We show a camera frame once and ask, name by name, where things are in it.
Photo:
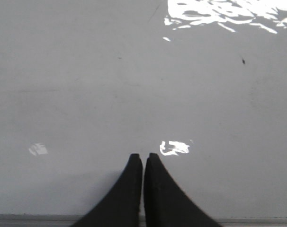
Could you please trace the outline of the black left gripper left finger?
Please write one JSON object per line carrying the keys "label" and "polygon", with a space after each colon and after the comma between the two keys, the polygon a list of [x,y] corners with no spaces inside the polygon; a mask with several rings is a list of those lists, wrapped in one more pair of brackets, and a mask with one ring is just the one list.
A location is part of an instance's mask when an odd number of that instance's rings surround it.
{"label": "black left gripper left finger", "polygon": [[143,179],[139,154],[130,155],[116,183],[73,227],[137,227]]}

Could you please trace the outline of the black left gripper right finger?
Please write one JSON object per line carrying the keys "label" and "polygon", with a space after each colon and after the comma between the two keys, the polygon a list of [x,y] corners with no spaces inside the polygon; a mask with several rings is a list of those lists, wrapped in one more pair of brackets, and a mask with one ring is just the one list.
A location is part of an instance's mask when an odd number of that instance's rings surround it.
{"label": "black left gripper right finger", "polygon": [[146,162],[143,200],[147,227],[220,226],[181,190],[156,153]]}

